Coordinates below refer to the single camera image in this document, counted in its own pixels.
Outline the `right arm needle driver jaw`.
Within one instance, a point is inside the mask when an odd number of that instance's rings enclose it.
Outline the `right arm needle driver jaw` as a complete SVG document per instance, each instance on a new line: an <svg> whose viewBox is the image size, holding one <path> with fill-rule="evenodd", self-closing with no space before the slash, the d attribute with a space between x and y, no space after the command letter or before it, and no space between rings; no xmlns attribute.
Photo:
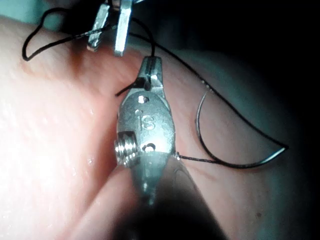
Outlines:
<svg viewBox="0 0 320 240"><path fill-rule="evenodd" d="M137 78L133 82L133 88L144 89L145 91L150 91L152 89L151 66L152 58L146 56L141 63Z"/></svg>
<svg viewBox="0 0 320 240"><path fill-rule="evenodd" d="M150 68L150 85L151 91L162 98L165 98L164 83L163 83L163 67L162 59L158 56L151 58Z"/></svg>

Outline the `right arm needle driver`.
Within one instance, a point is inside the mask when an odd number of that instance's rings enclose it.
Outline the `right arm needle driver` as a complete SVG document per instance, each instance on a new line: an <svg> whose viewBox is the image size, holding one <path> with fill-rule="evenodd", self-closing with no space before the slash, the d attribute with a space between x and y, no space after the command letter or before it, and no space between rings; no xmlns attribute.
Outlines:
<svg viewBox="0 0 320 240"><path fill-rule="evenodd" d="M173 154L176 130L168 101L145 90L130 90L117 113L114 142L118 165L130 167L148 152Z"/></svg>

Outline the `left arm needle driver jaw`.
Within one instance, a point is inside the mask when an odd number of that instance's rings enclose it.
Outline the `left arm needle driver jaw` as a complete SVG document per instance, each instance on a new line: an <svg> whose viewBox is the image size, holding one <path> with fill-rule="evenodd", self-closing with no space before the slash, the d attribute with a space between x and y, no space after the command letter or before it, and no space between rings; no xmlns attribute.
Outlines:
<svg viewBox="0 0 320 240"><path fill-rule="evenodd" d="M87 42L87 49L91 52L95 52L99 47L103 28L107 24L109 10L110 5L108 3L102 3L97 11Z"/></svg>
<svg viewBox="0 0 320 240"><path fill-rule="evenodd" d="M132 0L121 0L119 2L119 17L114 45L114 54L117 57L122 57L125 51L132 6Z"/></svg>

